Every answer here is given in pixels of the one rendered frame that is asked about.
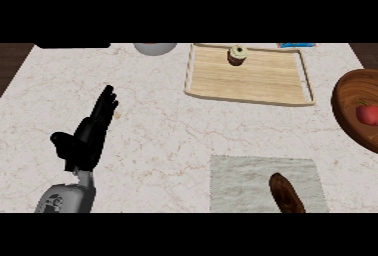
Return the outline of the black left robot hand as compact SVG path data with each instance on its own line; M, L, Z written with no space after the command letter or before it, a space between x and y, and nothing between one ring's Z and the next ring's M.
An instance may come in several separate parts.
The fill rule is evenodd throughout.
M118 106L113 87L107 85L97 98L93 111L76 127L75 133L54 132L50 141L56 154L65 160L65 171L91 171L99 163L106 131Z

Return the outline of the grey round bowl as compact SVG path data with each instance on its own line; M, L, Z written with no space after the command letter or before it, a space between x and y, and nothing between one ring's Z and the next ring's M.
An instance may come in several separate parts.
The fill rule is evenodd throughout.
M135 50L146 56L166 54L175 47L175 43L135 43Z

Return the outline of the grey fabric placemat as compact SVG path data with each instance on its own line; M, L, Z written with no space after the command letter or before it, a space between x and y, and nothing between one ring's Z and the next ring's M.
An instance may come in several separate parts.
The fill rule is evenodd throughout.
M279 213L268 179L289 181L307 213L327 212L316 164L311 159L220 156L209 160L209 210L212 213Z

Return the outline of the brown wooden bowl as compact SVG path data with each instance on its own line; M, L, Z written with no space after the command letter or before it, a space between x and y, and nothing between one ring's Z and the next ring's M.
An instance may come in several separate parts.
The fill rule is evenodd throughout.
M330 105L341 129L355 143L378 154L378 126L357 120L358 106L378 106L378 69L347 72L333 87Z

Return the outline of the pale wooden tray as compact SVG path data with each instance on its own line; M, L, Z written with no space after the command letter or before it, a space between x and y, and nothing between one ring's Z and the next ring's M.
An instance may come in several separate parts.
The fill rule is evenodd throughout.
M227 60L230 48L190 45L184 93L211 100L311 106L316 99L301 51L248 47L243 63L233 66Z

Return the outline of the chocolate cupcake with pale frosting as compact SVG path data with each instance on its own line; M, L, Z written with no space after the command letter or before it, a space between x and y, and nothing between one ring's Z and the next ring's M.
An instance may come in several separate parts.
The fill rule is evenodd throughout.
M234 45L227 51L227 61L233 66L239 66L248 56L248 49L242 45Z

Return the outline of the brown elongated bread loaf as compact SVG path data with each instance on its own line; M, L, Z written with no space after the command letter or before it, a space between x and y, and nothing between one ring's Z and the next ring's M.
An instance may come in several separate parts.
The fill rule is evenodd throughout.
M282 213L304 213L304 205L288 179L274 173L268 179L270 193Z

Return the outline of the red apple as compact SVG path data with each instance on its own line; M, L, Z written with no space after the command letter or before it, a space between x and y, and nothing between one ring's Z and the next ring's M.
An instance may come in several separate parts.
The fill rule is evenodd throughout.
M360 123L378 126L378 106L361 104L355 108L355 117Z

